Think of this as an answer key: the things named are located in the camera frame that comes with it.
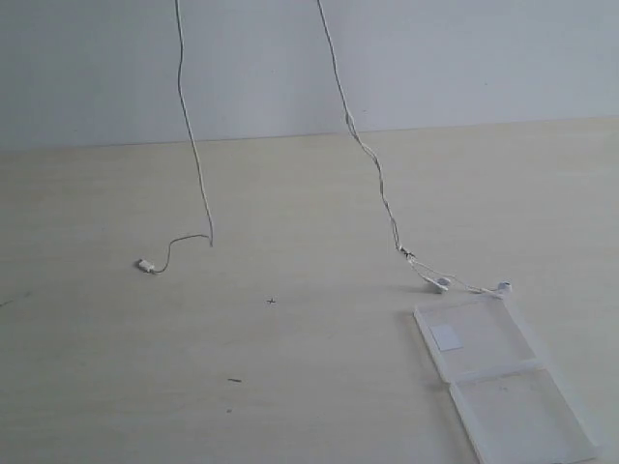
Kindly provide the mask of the white wired earphones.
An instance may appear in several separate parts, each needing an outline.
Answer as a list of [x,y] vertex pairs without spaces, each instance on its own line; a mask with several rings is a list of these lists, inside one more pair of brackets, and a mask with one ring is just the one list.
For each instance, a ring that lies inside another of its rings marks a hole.
[[[192,235],[178,237],[178,238],[171,240],[167,245],[165,262],[163,266],[160,268],[156,267],[155,264],[153,264],[152,262],[146,259],[143,259],[143,258],[137,259],[136,262],[134,263],[134,266],[141,272],[148,274],[148,275],[153,275],[153,276],[161,275],[167,270],[170,264],[170,260],[171,260],[172,247],[174,245],[179,244],[184,241],[193,240],[193,239],[205,239],[208,241],[210,247],[214,245],[214,223],[213,223],[212,213],[211,213],[207,195],[206,195],[201,158],[198,154],[196,141],[193,136],[191,119],[188,113],[187,103],[186,103],[184,89],[183,89],[183,70],[184,70],[184,62],[185,62],[185,37],[184,37],[184,28],[183,28],[183,18],[182,18],[182,13],[181,13],[181,3],[179,1],[175,1],[173,5],[174,5],[175,23],[177,27],[177,36],[179,40],[179,60],[178,60],[177,73],[176,73],[176,88],[177,88],[179,103],[181,105],[181,111],[183,114],[185,127],[188,133],[189,142],[190,142],[190,146],[192,149],[192,154],[193,154],[193,158],[195,162],[198,187],[199,187],[200,197],[201,197],[204,212],[205,212],[205,217],[207,220],[208,232],[206,234],[192,234]],[[377,154],[374,152],[374,150],[371,149],[371,147],[368,144],[364,142],[361,135],[357,131],[354,117],[350,111],[350,108],[347,102],[347,97],[345,95],[345,91],[341,83],[341,78],[339,75],[338,57],[335,51],[334,42],[333,42],[333,38],[332,38],[330,29],[329,29],[327,16],[325,15],[323,3],[318,1],[316,3],[316,6],[317,6],[317,10],[320,16],[321,24],[323,27],[324,36],[325,36],[325,39],[326,39],[326,42],[329,48],[329,52],[330,52],[333,75],[334,75],[335,82],[338,88],[339,99],[340,99],[342,110],[343,110],[344,123],[346,125],[347,131],[350,137],[352,138],[352,140],[354,140],[354,142],[360,147],[360,149],[371,159],[373,165],[375,166],[376,173],[377,173],[377,179],[378,179],[378,191],[379,191],[379,195],[380,195],[380,199],[383,204],[383,207],[389,218],[389,223],[390,223],[390,228],[391,228],[391,232],[393,236],[395,250],[406,260],[406,262],[411,267],[411,269],[415,272],[415,274],[421,280],[423,280],[430,288],[432,288],[434,292],[438,294],[444,294],[448,292],[450,289],[450,285],[452,283],[458,284],[465,291],[471,294],[477,294],[477,295],[487,294],[487,295],[492,295],[496,298],[500,298],[503,295],[511,292],[513,289],[513,286],[508,281],[501,281],[497,284],[497,286],[494,289],[488,289],[482,286],[475,286],[475,285],[468,284],[464,282],[463,280],[459,279],[456,275],[441,273],[433,269],[431,266],[424,264],[422,261],[419,260],[419,258],[413,252],[411,252],[409,249],[407,249],[402,244],[402,241],[400,239],[400,234],[398,231],[397,220],[393,214],[392,208],[385,195],[385,189],[384,189],[385,182],[384,182],[382,165],[380,163],[380,160]]]

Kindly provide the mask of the clear plastic storage case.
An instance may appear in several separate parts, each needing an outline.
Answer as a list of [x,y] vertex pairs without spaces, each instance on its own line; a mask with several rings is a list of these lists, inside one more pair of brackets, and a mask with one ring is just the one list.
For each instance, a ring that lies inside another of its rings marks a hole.
[[481,463],[581,463],[600,443],[508,294],[417,304],[415,322]]

